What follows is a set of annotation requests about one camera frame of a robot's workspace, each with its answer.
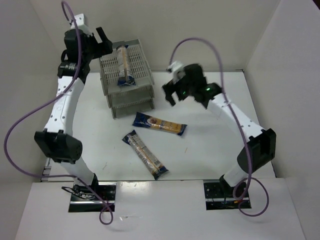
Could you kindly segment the blue orange spaghetti bag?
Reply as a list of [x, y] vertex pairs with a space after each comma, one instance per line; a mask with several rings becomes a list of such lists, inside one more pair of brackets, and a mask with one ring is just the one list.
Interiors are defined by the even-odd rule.
[[141, 112], [137, 112], [132, 123], [134, 127], [147, 128], [166, 133], [182, 136], [187, 128], [187, 124], [175, 123], [163, 120], [154, 116], [150, 116]]
[[116, 49], [118, 63], [118, 86], [135, 86], [136, 81], [129, 61], [128, 45], [121, 45]]

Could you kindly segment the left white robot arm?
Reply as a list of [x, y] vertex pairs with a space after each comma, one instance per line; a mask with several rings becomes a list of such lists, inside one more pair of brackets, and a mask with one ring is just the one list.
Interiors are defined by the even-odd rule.
[[57, 73], [57, 99], [44, 129], [34, 134], [34, 140], [44, 155], [61, 165], [69, 175], [77, 177], [75, 188], [78, 191], [85, 185], [96, 190], [99, 185], [97, 176], [82, 158], [82, 142], [73, 137], [74, 115], [90, 72], [90, 62], [113, 52], [113, 44], [104, 30], [101, 27], [96, 30], [101, 42], [83, 30], [65, 32], [66, 49], [61, 54]]

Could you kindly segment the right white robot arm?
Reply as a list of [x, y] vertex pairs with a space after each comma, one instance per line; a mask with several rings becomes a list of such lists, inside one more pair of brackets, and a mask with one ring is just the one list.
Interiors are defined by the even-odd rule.
[[172, 74], [172, 79], [162, 89], [165, 99], [172, 106], [176, 104], [173, 94], [177, 95], [179, 101], [193, 97], [222, 120], [233, 132], [232, 135], [242, 142], [243, 147], [235, 163], [219, 178], [221, 190], [227, 196], [232, 196], [235, 186], [241, 180], [274, 159], [277, 138], [275, 131], [271, 128], [264, 129], [252, 121], [224, 94], [219, 84], [208, 83], [198, 63], [184, 65], [175, 61], [166, 70]]

